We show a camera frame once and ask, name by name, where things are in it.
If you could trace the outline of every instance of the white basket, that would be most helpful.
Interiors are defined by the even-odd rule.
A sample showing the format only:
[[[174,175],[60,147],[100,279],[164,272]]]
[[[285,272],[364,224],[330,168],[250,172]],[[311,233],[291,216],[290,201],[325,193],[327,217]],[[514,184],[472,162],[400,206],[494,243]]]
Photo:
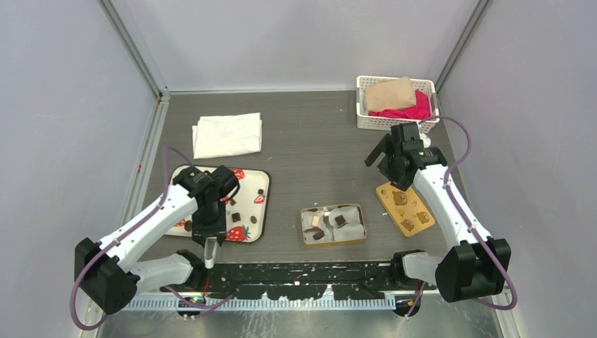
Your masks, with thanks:
[[[356,124],[361,129],[376,129],[376,130],[390,130],[392,125],[399,125],[401,123],[418,122],[420,120],[411,120],[407,118],[378,118],[377,116],[369,116],[365,108],[363,99],[363,91],[369,86],[373,86],[378,82],[396,80],[397,77],[380,77],[380,76],[366,76],[361,75],[356,78]],[[429,107],[431,107],[431,114],[433,116],[439,115],[437,108],[437,96],[435,94],[435,86],[433,81],[410,79],[414,89],[424,92],[429,97]],[[429,120],[419,126],[419,130],[427,134],[431,128],[439,122],[439,119]]]

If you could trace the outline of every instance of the gray wall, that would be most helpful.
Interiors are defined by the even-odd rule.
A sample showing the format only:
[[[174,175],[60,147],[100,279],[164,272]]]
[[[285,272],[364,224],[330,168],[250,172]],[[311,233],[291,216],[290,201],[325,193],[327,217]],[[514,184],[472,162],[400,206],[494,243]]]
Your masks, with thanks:
[[[358,75],[437,79],[475,3],[127,0],[118,10],[170,90],[353,89]]]
[[[597,330],[596,16],[595,1],[495,1],[440,96],[472,133],[461,173],[512,246],[530,337]]]
[[[118,227],[156,100],[96,1],[0,6],[2,337],[74,337],[76,243]]]

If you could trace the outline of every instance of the pink cloth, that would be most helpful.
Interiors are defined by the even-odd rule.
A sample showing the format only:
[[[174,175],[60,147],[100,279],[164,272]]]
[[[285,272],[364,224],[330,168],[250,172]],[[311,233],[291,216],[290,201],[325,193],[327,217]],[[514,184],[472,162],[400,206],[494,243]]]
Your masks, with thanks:
[[[431,107],[429,98],[424,92],[415,90],[417,104],[406,109],[386,109],[384,111],[370,111],[369,116],[379,116],[381,118],[410,118],[413,120],[422,120],[431,116]]]

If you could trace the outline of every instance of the white cloth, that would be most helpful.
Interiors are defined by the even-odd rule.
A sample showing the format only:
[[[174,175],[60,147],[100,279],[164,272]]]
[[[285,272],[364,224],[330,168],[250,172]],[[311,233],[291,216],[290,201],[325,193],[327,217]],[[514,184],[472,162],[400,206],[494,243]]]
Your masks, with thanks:
[[[261,151],[261,113],[202,116],[193,126],[193,158],[214,158]]]

